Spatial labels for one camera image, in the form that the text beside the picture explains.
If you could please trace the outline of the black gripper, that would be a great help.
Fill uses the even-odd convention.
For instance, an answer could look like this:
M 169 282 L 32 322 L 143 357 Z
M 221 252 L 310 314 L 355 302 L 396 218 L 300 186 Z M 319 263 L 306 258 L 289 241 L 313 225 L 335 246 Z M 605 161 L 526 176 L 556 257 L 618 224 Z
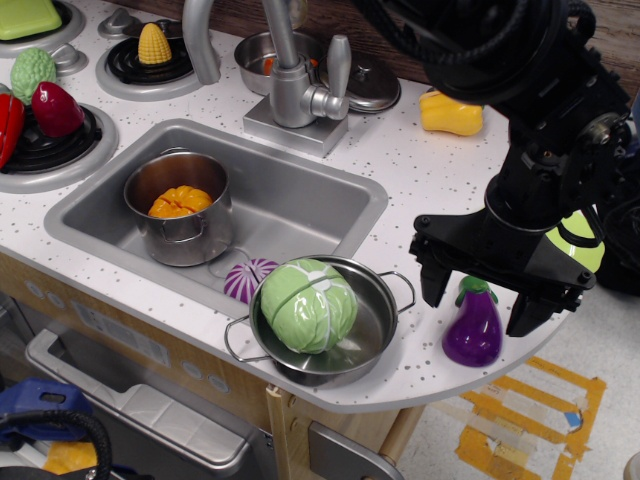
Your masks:
M 595 286 L 593 272 L 542 231 L 523 231 L 482 209 L 467 215 L 423 214 L 414 220 L 410 253 L 421 265 L 423 300 L 438 307 L 451 274 L 462 272 L 517 293 L 506 327 L 525 337 L 555 313 L 574 311 Z

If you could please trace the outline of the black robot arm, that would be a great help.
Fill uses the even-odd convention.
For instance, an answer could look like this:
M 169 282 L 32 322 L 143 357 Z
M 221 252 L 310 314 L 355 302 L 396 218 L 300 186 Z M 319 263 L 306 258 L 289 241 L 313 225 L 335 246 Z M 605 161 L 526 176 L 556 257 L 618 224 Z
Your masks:
M 637 201 L 626 92 L 587 42 L 582 1 L 360 1 L 358 10 L 431 84 L 507 118 L 509 149 L 481 210 L 415 219 L 410 250 L 424 300 L 437 306 L 450 275 L 517 293 L 506 332 L 523 337 L 573 311 L 594 275 L 548 233 L 582 212 L 597 240 Z

